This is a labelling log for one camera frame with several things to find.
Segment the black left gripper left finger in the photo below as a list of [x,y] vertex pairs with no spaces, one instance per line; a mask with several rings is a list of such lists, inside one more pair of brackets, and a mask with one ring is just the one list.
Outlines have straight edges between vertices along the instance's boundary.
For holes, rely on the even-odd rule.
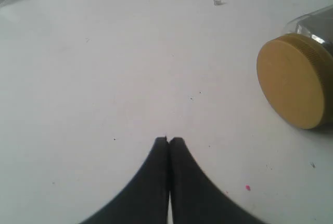
[[126,187],[83,222],[167,223],[169,189],[169,143],[158,137]]

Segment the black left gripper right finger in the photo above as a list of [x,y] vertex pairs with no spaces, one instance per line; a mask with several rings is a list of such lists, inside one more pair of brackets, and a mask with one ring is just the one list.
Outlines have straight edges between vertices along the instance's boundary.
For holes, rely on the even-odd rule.
[[204,174],[182,138],[169,142],[174,223],[257,223]]

